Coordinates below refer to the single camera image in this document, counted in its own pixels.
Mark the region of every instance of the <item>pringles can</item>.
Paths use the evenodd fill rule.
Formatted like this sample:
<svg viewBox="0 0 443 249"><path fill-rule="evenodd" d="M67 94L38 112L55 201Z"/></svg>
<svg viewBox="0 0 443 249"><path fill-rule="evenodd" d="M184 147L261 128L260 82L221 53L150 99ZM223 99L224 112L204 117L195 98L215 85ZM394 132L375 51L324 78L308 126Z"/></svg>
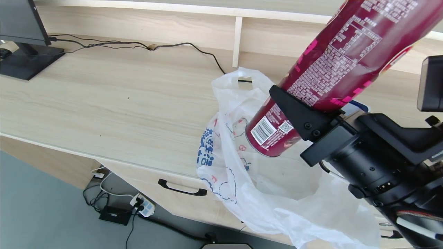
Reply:
<svg viewBox="0 0 443 249"><path fill-rule="evenodd" d="M349 103L443 19L443 0L348 0L279 87L325 113ZM250 144L279 156L300 140L268 99L246 127Z"/></svg>

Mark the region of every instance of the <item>computer monitor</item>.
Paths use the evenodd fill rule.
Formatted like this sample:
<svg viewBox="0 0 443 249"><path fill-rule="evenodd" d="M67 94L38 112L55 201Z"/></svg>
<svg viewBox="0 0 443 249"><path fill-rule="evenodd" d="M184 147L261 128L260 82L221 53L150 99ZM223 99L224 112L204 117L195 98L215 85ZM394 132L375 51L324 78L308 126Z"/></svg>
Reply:
<svg viewBox="0 0 443 249"><path fill-rule="evenodd" d="M0 61L0 74L30 80L65 53L51 44L33 0L0 0L0 40L19 47Z"/></svg>

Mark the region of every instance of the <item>plastic bag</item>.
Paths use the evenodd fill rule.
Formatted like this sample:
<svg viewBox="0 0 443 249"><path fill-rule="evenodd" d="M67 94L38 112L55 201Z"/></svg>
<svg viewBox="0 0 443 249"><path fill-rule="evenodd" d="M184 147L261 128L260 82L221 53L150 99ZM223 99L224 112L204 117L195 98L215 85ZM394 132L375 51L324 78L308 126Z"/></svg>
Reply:
<svg viewBox="0 0 443 249"><path fill-rule="evenodd" d="M239 77L251 77L253 88L239 83ZM249 145L246 124L272 85L261 72L245 68L212 82L219 112L203 133L197 174L256 233L286 234L299 249L317 238L338 249L379 248L380 231L371 211L346 183L300 158L309 142L300 141L276 158Z"/></svg>

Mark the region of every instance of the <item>drawer handle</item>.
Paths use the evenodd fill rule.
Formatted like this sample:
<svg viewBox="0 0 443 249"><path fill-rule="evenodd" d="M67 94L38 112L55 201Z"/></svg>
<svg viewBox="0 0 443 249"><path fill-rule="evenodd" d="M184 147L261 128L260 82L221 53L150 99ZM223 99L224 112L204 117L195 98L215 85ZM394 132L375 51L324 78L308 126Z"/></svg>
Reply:
<svg viewBox="0 0 443 249"><path fill-rule="evenodd" d="M166 188L166 189L175 191L175 192L179 192L179 193L187 194L187 195L193 195L193 196L205 196L208 193L208 190L202 189L202 188L199 188L198 191L195 193L189 193L189 192L181 191L178 189L173 189L173 188L168 187L167 180L164 180L164 179L159 179L159 185Z"/></svg>
<svg viewBox="0 0 443 249"><path fill-rule="evenodd" d="M392 239L392 240L398 240L398 239L401 239L401 238L403 238L403 236L401 236L401 234L398 232L398 231L393 231L394 232L394 234L392 235L392 236L381 236L382 238L385 238L385 239Z"/></svg>

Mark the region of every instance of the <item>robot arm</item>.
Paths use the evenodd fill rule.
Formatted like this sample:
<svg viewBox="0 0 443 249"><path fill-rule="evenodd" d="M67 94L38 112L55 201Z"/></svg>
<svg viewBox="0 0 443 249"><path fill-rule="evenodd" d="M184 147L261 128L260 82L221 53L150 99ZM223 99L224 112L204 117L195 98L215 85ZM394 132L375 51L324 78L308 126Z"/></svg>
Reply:
<svg viewBox="0 0 443 249"><path fill-rule="evenodd" d="M442 69L443 56L423 62L420 111L443 112ZM435 116L426 120L430 128L403 128L384 114L343 119L277 86L269 92L302 139L313 142L300 155L309 166L328 161L349 191L375 206L415 248L443 248L443 124Z"/></svg>

